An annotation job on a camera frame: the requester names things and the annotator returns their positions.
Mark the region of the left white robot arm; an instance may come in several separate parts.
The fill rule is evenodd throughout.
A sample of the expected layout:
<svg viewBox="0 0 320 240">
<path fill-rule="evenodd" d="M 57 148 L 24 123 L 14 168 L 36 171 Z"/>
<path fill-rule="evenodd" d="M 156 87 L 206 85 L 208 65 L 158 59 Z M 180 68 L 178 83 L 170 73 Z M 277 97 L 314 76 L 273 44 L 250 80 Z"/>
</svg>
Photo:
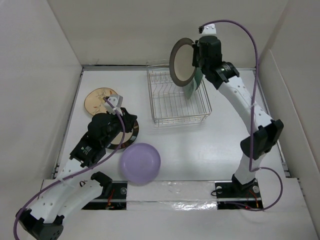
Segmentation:
<svg viewBox="0 0 320 240">
<path fill-rule="evenodd" d="M 93 169 L 110 159 L 106 149 L 119 134 L 134 130 L 137 116 L 121 107 L 114 113 L 98 113 L 86 133 L 70 153 L 56 181 L 36 193 L 17 213 L 13 236 L 18 239 L 18 225 L 36 240 L 56 240 L 62 234 L 70 215 L 95 198 L 107 198 L 113 180 Z"/>
</svg>

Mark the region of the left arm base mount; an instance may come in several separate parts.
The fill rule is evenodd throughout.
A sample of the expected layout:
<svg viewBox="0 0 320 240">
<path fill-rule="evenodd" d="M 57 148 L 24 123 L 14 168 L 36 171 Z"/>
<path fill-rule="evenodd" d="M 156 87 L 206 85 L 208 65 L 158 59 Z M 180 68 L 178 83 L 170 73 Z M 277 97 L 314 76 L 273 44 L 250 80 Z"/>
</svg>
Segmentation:
<svg viewBox="0 0 320 240">
<path fill-rule="evenodd" d="M 127 209 L 127 181 L 115 181 L 109 192 L 87 203 L 82 210 L 126 210 Z"/>
</svg>

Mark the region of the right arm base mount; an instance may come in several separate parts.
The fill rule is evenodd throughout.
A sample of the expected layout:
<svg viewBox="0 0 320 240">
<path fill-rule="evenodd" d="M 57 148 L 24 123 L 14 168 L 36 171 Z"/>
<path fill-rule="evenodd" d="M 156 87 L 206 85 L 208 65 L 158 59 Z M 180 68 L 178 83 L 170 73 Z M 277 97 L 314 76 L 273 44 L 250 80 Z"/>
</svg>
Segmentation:
<svg viewBox="0 0 320 240">
<path fill-rule="evenodd" d="M 211 195 L 216 197 L 218 210 L 264 208 L 257 181 L 244 190 L 236 190 L 231 181 L 218 181 L 214 186 Z"/>
</svg>

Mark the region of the teal round plate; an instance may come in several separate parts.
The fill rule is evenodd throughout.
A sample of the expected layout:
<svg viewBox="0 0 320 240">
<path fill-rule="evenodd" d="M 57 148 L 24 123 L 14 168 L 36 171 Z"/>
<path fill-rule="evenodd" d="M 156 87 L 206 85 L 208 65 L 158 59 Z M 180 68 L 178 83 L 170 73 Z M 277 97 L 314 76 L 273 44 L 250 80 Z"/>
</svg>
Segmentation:
<svg viewBox="0 0 320 240">
<path fill-rule="evenodd" d="M 202 82 L 202 79 L 203 79 L 203 73 L 201 71 L 200 68 L 196 68 L 196 71 L 195 71 L 195 75 L 194 75 L 194 80 L 195 80 L 195 91 L 197 91 L 197 89 L 199 88 L 201 82 Z"/>
</svg>

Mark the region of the teal rectangular ceramic plate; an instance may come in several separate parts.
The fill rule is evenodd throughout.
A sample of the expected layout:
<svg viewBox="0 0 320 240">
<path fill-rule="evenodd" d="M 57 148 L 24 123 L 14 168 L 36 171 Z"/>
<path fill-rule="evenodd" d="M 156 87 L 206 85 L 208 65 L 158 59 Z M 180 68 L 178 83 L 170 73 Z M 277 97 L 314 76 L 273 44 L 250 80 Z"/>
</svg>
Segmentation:
<svg viewBox="0 0 320 240">
<path fill-rule="evenodd" d="M 197 83 L 194 78 L 192 79 L 191 82 L 189 82 L 186 86 L 183 87 L 184 95 L 187 100 L 189 100 L 192 97 L 196 88 L 197 88 Z"/>
</svg>

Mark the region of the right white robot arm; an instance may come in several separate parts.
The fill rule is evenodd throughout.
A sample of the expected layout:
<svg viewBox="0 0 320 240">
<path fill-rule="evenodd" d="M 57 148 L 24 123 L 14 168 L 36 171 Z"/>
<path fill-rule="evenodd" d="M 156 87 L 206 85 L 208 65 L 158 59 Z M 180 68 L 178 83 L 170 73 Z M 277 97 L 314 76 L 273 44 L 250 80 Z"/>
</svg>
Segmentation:
<svg viewBox="0 0 320 240">
<path fill-rule="evenodd" d="M 231 178 L 232 193 L 242 197 L 253 185 L 255 172 L 278 141 L 284 124 L 280 119 L 274 120 L 257 104 L 236 67 L 222 60 L 222 44 L 216 36 L 202 36 L 192 47 L 192 64 L 200 68 L 204 77 L 230 102 L 249 133 L 240 142 L 242 158 Z"/>
</svg>

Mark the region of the brown rimmed cream plate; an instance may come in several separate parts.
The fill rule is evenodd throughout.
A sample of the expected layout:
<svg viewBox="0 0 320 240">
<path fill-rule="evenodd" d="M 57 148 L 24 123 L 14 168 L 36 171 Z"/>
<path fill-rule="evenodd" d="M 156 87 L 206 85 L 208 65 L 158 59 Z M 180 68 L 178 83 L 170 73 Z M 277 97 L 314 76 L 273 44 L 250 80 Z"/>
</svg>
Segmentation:
<svg viewBox="0 0 320 240">
<path fill-rule="evenodd" d="M 187 37 L 178 40 L 170 53 L 169 74 L 178 87 L 187 86 L 194 78 L 196 67 L 193 63 L 193 40 Z"/>
</svg>

